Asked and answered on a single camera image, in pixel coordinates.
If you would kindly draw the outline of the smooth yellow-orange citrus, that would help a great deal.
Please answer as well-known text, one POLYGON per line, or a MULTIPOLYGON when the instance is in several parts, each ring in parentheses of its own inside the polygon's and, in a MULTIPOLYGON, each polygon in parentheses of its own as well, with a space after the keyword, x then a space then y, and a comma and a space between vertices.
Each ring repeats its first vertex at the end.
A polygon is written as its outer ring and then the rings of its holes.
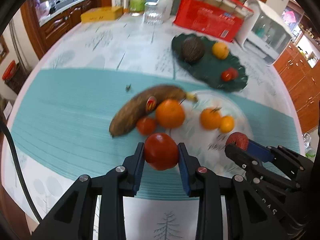
POLYGON ((230 115, 226 115, 221 118, 219 130, 221 133, 229 133, 234 129, 234 126, 234 118, 230 115))

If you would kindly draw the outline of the mandarin with stem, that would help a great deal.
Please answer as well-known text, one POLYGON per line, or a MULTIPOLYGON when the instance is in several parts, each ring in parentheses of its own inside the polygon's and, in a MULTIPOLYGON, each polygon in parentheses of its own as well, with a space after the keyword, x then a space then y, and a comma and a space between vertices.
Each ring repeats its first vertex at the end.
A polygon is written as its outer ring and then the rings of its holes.
POLYGON ((221 120, 220 108, 205 108, 200 114, 200 124, 206 130, 219 128, 221 120))

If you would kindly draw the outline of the red cherry tomato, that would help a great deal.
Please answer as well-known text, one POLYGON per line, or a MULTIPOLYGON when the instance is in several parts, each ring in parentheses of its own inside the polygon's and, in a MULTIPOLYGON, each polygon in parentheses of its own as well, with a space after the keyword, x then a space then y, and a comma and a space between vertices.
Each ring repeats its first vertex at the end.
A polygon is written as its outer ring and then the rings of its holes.
POLYGON ((153 133, 144 142, 144 159, 157 171, 171 169, 179 161, 178 146, 167 134, 153 133))

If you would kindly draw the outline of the large orange mandarin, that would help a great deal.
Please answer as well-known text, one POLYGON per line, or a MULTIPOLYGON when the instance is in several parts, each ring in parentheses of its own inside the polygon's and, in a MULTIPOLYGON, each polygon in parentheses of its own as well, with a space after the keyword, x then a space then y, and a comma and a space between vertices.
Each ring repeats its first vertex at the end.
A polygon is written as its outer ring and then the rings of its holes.
POLYGON ((158 124, 164 128, 178 128, 185 120, 184 108, 174 99, 164 100, 155 111, 158 124))

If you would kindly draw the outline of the overripe brown banana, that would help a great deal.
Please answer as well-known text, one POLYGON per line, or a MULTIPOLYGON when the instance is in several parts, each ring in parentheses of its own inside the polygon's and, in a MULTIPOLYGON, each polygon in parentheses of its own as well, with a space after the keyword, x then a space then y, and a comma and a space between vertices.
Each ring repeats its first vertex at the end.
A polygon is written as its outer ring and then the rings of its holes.
POLYGON ((112 137, 119 137, 131 132, 138 120, 150 113, 165 100, 189 100, 197 102, 194 93, 186 92, 175 85, 161 84, 143 90, 130 99, 113 117, 109 133, 112 137))

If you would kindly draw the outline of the orange wooden cabinet right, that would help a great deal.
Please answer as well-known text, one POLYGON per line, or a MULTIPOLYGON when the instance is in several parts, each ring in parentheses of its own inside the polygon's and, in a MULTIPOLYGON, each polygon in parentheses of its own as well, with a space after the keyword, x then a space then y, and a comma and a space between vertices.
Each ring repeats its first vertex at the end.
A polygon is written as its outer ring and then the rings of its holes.
POLYGON ((311 67, 290 42, 273 65, 291 96, 302 132, 310 132, 319 120, 319 63, 311 67))

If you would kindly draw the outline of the cherry tomato on plate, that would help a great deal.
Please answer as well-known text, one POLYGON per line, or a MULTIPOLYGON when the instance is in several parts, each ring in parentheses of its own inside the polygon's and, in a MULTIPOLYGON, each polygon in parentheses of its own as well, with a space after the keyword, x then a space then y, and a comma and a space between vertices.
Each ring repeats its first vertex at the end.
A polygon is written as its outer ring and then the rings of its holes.
POLYGON ((230 70, 225 70, 221 73, 221 80, 223 82, 229 82, 233 79, 233 74, 230 70))

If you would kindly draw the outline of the dark green wavy plate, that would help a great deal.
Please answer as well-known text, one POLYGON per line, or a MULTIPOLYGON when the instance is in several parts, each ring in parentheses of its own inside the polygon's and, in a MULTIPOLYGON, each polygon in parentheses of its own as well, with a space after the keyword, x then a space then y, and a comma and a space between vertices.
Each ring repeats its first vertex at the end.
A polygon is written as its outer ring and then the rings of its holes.
POLYGON ((196 34, 180 34, 173 37, 171 41, 171 49, 180 67, 195 79, 206 83, 212 88, 221 89, 225 92, 238 92, 244 89, 248 82, 246 68, 240 63, 240 59, 232 53, 229 53, 227 58, 224 60, 217 59, 212 54, 212 46, 215 42, 216 41, 210 40, 205 36, 198 36, 196 34), (205 47, 204 56, 193 64, 185 62, 181 55, 182 42, 188 36, 199 37, 203 41, 205 47), (238 78, 229 82, 223 82, 221 80, 221 73, 231 67, 238 71, 238 78))

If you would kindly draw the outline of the white plastic appliance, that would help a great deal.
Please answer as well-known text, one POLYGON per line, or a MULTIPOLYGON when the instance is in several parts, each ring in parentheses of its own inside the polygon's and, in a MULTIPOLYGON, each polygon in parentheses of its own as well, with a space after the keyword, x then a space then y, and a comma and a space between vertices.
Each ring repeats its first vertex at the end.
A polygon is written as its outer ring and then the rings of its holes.
POLYGON ((236 42, 273 65, 293 38, 283 19, 260 0, 247 0, 244 6, 253 11, 235 36, 236 42))

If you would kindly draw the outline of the patterned tablecloth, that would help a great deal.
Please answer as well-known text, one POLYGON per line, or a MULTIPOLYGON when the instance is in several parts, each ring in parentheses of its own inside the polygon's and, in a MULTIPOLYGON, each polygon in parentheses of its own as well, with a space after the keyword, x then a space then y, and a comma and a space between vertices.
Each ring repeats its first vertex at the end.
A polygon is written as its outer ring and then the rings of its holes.
POLYGON ((179 66, 171 41, 181 33, 172 23, 153 27, 131 16, 84 24, 37 68, 12 118, 11 133, 40 213, 48 213, 71 180, 102 176, 135 152, 143 136, 132 131, 113 138, 108 128, 125 102, 157 84, 199 96, 198 103, 183 103, 185 122, 168 134, 217 174, 233 175, 239 168, 224 153, 225 137, 199 124, 200 112, 209 106, 234 116, 235 130, 262 145, 304 152, 295 108, 273 67, 233 44, 248 84, 238 94, 220 93, 179 66))

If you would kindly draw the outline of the yellow lemon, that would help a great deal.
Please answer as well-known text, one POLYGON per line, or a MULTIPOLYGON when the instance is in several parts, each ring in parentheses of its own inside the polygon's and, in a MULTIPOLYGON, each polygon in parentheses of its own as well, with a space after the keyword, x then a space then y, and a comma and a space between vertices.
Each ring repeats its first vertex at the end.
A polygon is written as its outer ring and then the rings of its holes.
POLYGON ((215 42, 212 46, 212 54, 220 60, 224 60, 229 55, 229 48, 223 42, 215 42))

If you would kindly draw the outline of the dark brown avocado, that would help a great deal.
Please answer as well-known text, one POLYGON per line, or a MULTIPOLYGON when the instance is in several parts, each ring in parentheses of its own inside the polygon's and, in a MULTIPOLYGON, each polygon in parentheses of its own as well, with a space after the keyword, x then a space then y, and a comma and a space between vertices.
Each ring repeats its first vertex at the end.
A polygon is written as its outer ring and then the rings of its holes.
POLYGON ((181 55, 185 62, 193 64, 205 54, 203 41, 196 36, 188 36, 181 45, 181 55))

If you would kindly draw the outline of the red basket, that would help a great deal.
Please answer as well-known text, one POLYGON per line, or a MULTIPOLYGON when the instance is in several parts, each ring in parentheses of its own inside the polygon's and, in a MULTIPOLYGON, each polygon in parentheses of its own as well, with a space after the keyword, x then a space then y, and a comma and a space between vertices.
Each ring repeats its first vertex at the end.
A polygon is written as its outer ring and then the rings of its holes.
POLYGON ((12 60, 9 63, 9 65, 7 66, 6 70, 4 71, 3 76, 2 76, 2 80, 3 81, 10 80, 14 76, 14 74, 16 72, 16 67, 17 66, 16 66, 15 60, 12 60))

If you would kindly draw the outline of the clear drinking glass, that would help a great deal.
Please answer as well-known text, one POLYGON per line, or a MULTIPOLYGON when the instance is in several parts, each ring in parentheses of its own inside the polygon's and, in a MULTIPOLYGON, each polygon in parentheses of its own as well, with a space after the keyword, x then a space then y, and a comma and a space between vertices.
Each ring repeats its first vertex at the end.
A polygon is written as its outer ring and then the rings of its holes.
POLYGON ((157 2, 146 2, 144 7, 143 22, 145 24, 159 25, 163 23, 163 9, 157 2))

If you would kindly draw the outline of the yellow flat box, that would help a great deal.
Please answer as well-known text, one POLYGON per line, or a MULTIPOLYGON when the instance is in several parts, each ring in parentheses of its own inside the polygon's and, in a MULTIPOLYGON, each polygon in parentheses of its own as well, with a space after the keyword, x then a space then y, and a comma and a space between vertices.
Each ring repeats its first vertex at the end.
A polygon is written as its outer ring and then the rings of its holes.
POLYGON ((123 15, 123 7, 92 8, 81 14, 81 22, 115 21, 123 15))

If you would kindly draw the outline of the white plastic bottle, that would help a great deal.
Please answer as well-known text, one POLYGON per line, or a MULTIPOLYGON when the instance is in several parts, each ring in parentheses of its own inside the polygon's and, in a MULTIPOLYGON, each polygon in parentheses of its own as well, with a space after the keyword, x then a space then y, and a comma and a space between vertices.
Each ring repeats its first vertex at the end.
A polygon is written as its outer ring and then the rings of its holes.
POLYGON ((173 0, 158 0, 159 10, 162 12, 162 22, 167 21, 170 18, 173 0))

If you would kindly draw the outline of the small glass jar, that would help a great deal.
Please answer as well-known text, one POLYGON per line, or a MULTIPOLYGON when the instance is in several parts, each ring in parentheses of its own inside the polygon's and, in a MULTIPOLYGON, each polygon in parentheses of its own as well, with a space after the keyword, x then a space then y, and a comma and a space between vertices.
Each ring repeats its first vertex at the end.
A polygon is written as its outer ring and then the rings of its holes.
POLYGON ((121 6, 123 7, 123 13, 130 12, 130 0, 121 0, 121 6))

